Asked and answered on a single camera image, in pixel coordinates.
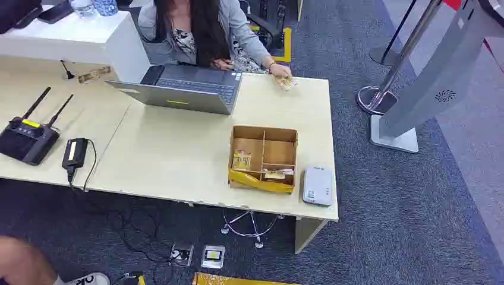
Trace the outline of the person's left hand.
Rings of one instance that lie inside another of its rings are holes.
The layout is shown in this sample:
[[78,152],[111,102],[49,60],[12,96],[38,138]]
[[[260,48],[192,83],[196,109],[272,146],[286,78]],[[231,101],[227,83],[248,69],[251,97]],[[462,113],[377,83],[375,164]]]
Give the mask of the person's left hand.
[[278,63],[271,64],[271,66],[269,67],[269,72],[276,77],[282,77],[282,78],[292,77],[290,67]]

